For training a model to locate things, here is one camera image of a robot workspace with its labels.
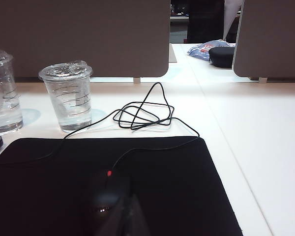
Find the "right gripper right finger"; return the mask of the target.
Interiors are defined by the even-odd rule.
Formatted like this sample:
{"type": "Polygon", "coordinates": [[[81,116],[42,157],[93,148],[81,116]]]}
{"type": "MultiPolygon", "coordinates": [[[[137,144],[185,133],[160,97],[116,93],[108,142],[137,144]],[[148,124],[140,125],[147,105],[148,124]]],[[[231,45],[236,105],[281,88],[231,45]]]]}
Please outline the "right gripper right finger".
{"type": "Polygon", "coordinates": [[[148,236],[149,228],[136,195],[130,198],[128,213],[128,236],[148,236]]]}

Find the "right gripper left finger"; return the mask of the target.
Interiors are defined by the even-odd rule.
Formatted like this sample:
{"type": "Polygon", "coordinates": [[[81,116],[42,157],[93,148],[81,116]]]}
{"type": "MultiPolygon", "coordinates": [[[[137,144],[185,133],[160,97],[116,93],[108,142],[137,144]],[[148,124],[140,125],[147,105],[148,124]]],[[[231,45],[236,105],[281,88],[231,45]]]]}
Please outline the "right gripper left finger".
{"type": "Polygon", "coordinates": [[[108,226],[109,236],[129,235],[130,204],[129,197],[121,197],[112,207],[108,226]]]}

